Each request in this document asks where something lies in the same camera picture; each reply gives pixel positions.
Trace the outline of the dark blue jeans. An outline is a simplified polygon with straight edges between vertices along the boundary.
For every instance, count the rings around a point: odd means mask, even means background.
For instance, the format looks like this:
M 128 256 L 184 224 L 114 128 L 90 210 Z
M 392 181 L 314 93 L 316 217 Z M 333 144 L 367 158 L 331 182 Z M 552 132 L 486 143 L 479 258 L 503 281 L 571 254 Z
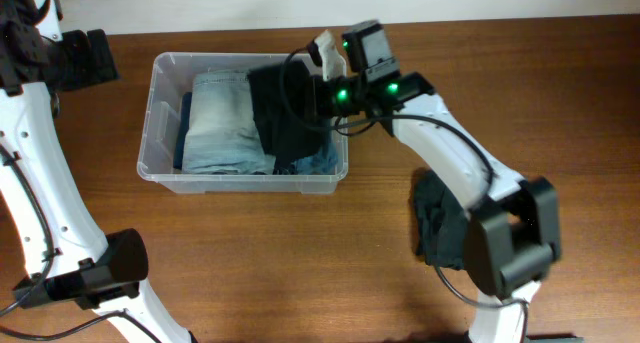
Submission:
M 176 144 L 175 144 L 174 157 L 173 157 L 173 168 L 177 170 L 181 170 L 183 165 L 186 134 L 189 130 L 191 101 L 192 101 L 191 92 L 187 92 L 182 96 L 181 110 L 180 110 L 180 124 L 178 128 L 178 134 L 176 137 Z

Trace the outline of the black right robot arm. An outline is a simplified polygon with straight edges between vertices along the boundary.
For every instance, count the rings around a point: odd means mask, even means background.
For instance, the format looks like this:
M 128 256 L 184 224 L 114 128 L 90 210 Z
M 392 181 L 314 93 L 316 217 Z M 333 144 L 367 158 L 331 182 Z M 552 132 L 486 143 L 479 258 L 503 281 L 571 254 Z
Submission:
M 321 70 L 305 119 L 344 132 L 380 124 L 428 166 L 415 191 L 419 252 L 438 276 L 463 270 L 478 295 L 468 342 L 524 342 L 530 304 L 561 256 L 557 192 L 493 157 L 420 73 L 402 73 L 382 24 L 329 32 L 307 46 Z

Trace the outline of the clear plastic storage bin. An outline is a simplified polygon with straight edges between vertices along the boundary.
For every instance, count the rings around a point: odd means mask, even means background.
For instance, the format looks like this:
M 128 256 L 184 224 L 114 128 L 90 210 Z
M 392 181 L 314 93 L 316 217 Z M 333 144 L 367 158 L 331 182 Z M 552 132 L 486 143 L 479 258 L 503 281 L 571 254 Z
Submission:
M 174 168 L 183 95 L 196 75 L 217 70 L 249 70 L 277 64 L 283 53 L 165 52 L 156 57 L 150 81 L 137 172 L 176 194 L 208 192 L 298 192 L 331 194 L 349 171 L 349 140 L 331 135 L 337 153 L 334 170 L 326 175 L 202 175 Z

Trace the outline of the light blue denim shirt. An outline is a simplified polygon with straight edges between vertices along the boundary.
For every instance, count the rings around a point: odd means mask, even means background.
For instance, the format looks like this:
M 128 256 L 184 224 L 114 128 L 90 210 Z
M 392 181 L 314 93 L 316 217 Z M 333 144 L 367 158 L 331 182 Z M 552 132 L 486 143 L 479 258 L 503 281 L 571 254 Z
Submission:
M 330 175 L 338 162 L 338 154 L 332 143 L 323 145 L 315 154 L 298 159 L 290 165 L 295 175 Z

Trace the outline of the black garment with red cuff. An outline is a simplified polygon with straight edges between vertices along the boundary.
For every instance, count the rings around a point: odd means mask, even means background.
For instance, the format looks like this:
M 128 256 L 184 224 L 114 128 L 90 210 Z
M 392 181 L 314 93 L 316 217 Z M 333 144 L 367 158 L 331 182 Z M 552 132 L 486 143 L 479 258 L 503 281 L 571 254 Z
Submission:
M 315 154 L 332 143 L 331 136 L 308 130 L 286 110 L 279 87 L 279 64 L 263 66 L 248 73 L 254 123 L 265 154 L 275 158 L 274 175 L 295 175 L 290 165 Z

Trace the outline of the light grey-blue jeans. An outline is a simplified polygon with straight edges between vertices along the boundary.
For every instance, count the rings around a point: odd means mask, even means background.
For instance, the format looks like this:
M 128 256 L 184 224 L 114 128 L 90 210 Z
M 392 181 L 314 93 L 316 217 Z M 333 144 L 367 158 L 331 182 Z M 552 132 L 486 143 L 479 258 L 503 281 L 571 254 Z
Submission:
M 219 70 L 194 78 L 182 171 L 252 175 L 273 172 L 254 122 L 248 73 Z

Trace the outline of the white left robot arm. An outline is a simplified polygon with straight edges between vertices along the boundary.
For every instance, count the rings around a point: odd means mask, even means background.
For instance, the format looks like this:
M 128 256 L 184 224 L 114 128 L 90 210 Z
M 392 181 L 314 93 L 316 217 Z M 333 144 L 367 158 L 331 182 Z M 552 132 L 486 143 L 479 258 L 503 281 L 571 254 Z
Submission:
M 141 235 L 99 228 L 62 152 L 59 94 L 119 76 L 104 31 L 63 31 L 62 17 L 59 0 L 1 0 L 1 194 L 26 270 L 13 307 L 71 301 L 130 342 L 190 342 L 150 285 Z

